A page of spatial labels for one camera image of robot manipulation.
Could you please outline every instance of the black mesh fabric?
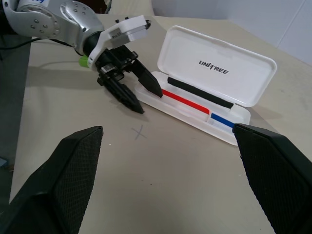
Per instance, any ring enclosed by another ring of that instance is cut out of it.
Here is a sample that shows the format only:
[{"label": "black mesh fabric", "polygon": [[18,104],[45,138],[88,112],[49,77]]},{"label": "black mesh fabric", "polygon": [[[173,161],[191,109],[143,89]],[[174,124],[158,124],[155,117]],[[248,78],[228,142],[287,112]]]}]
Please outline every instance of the black mesh fabric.
[{"label": "black mesh fabric", "polygon": [[54,200],[60,209],[66,229],[77,234],[88,205],[97,170],[102,131],[84,138],[53,189]]},{"label": "black mesh fabric", "polygon": [[235,130],[246,175],[277,234],[294,232],[312,197],[308,183],[265,137]]}]

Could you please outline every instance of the blue bar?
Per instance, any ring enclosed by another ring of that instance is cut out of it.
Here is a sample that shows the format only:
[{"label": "blue bar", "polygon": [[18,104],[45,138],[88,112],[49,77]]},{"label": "blue bar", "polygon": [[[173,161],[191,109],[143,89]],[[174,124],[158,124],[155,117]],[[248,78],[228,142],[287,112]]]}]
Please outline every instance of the blue bar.
[{"label": "blue bar", "polygon": [[220,116],[217,116],[214,113],[211,114],[211,118],[216,120],[216,121],[218,121],[218,122],[220,122],[220,123],[225,124],[226,126],[229,126],[230,128],[234,127],[234,124],[232,122],[230,122],[230,121],[228,121],[228,120],[226,120],[226,119],[224,119],[224,118],[222,118]]}]

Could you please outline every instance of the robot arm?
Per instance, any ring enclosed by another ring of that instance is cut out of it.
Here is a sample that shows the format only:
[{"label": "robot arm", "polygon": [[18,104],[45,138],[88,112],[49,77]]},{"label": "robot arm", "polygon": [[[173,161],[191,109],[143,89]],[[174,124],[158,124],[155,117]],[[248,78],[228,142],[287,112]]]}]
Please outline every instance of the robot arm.
[{"label": "robot arm", "polygon": [[57,39],[88,56],[88,66],[99,72],[104,85],[128,108],[143,113],[135,95],[119,84],[124,72],[133,72],[150,92],[162,96],[153,75],[137,60],[137,54],[124,45],[147,35],[150,27],[144,16],[119,22],[104,30],[95,12],[74,0],[3,0],[11,28],[21,36]]}]

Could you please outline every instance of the red bar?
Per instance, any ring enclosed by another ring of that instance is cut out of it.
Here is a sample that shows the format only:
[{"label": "red bar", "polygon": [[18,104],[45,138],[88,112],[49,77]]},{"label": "red bar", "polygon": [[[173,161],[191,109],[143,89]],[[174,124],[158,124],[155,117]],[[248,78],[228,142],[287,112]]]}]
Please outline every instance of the red bar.
[{"label": "red bar", "polygon": [[170,98],[173,98],[174,100],[182,102],[182,103],[184,103],[184,104],[186,104],[186,105],[188,105],[190,107],[193,107],[193,108],[195,108],[195,109],[197,109],[197,110],[199,110],[201,112],[204,112],[204,113],[206,113],[208,115],[210,113],[210,111],[206,107],[200,106],[200,105],[198,105],[198,104],[196,104],[196,103],[194,103],[192,101],[189,101],[189,100],[187,100],[187,99],[185,99],[183,97],[180,97],[180,96],[178,96],[178,95],[176,95],[174,93],[171,93],[171,92],[169,92],[167,90],[162,89],[162,94],[166,95],[166,96],[168,96]]}]

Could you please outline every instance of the beige table surface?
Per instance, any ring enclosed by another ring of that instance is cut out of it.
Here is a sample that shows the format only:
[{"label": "beige table surface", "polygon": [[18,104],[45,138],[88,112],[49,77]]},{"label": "beige table surface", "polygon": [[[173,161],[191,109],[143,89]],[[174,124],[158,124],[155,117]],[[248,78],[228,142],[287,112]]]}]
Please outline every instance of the beige table surface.
[{"label": "beige table surface", "polygon": [[[121,17],[100,15],[105,27]],[[251,124],[286,135],[309,159],[312,68],[227,20],[153,17],[147,38],[129,44],[150,71],[165,30],[181,25],[273,58],[278,72]],[[78,65],[71,49],[31,48],[11,199],[71,133],[102,125],[104,137],[81,234],[273,234],[248,185],[239,150],[154,108],[123,107]],[[127,75],[133,87],[136,79]]]}]

